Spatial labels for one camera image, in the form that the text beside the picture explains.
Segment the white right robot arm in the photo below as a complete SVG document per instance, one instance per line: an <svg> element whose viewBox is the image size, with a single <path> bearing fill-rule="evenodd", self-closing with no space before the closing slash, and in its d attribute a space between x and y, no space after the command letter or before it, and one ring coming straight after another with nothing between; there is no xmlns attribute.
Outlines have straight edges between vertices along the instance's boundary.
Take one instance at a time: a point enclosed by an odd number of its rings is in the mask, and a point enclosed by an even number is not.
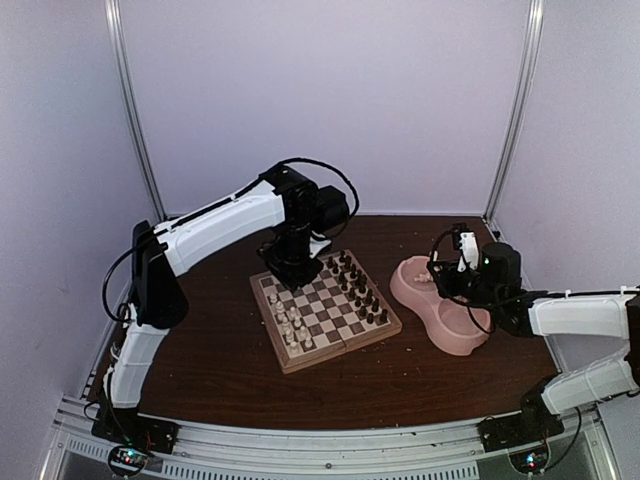
<svg viewBox="0 0 640 480"><path fill-rule="evenodd" d="M441 298L468 312L483 310L490 325L517 338L605 340L614 350L589 354L572 370L541 380L521 399L512 430L530 442L563 413L639 391L639 290L563 292L523 287L521 255L511 245L478 246L456 235L455 260L429 254L427 269Z"/></svg>

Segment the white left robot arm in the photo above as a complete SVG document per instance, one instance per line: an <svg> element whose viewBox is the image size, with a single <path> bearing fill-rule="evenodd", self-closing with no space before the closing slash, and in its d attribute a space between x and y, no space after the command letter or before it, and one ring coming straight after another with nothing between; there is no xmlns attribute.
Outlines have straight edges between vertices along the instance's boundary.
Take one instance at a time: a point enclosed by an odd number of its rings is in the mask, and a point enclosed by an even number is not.
<svg viewBox="0 0 640 480"><path fill-rule="evenodd" d="M121 443L133 444L143 436L142 419L128 409L138 407L164 337L188 313L180 276L224 248L270 229L273 239L257 254L288 290L295 291L319 274L319 254L357 213L356 192L320 187L293 169L295 162L280 161L242 189L189 214L134 227L132 246L123 255L131 261L132 288L125 304L110 315L125 324L124 342L103 379L112 407L103 422Z"/></svg>

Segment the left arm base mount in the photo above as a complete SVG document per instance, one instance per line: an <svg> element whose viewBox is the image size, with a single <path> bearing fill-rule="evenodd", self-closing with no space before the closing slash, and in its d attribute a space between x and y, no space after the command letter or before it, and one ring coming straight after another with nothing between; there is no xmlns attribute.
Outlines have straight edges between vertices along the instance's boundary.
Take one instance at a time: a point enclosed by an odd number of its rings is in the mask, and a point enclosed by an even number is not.
<svg viewBox="0 0 640 480"><path fill-rule="evenodd" d="M178 431L174 422L139 416L119 420L105 417L96 420L91 428L91 434L97 438L162 454L173 452Z"/></svg>

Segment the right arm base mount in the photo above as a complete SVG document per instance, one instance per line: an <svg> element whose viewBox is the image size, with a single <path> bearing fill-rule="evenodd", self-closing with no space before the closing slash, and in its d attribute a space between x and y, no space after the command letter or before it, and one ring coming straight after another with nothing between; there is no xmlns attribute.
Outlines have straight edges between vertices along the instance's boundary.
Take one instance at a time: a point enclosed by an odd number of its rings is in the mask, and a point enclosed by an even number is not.
<svg viewBox="0 0 640 480"><path fill-rule="evenodd" d="M537 417L524 412L503 417L487 417L477 424L484 451L494 452L543 442L564 432L558 416Z"/></svg>

